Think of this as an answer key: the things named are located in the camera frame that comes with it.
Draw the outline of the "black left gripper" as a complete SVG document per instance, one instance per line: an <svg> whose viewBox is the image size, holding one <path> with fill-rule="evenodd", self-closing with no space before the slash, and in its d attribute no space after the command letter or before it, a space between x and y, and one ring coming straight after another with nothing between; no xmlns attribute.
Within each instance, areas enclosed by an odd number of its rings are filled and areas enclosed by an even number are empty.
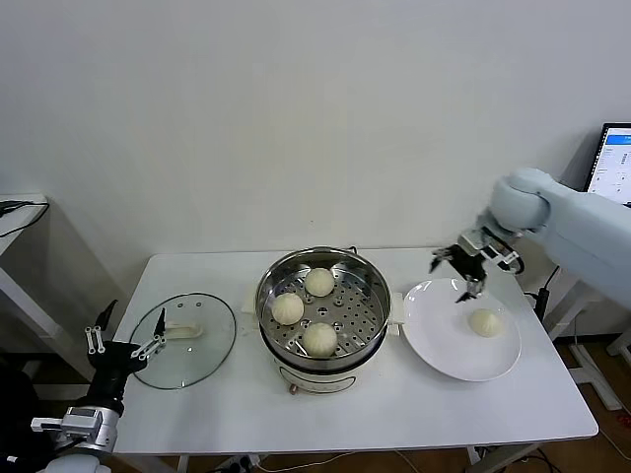
<svg viewBox="0 0 631 473"><path fill-rule="evenodd" d="M161 309L152 338L141 346L104 342L103 333L117 303L118 300L111 301L97 316L95 323L84 329L84 334L88 360L95 369L88 389L88 405L123 412L123 396L128 377L144 370L147 367L146 360L166 344L166 309Z"/></svg>

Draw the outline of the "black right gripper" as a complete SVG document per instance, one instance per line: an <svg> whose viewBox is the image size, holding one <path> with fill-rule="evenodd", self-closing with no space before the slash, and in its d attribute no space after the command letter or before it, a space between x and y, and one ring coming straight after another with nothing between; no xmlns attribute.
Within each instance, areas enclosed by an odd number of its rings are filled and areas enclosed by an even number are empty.
<svg viewBox="0 0 631 473"><path fill-rule="evenodd" d="M487 274L483 268L485 258L481 253L471 256L458 244L454 244L453 247L434 250L432 256L430 273L442 263L447 263L465 280L466 288L456 300L457 304L477 299L483 293Z"/></svg>

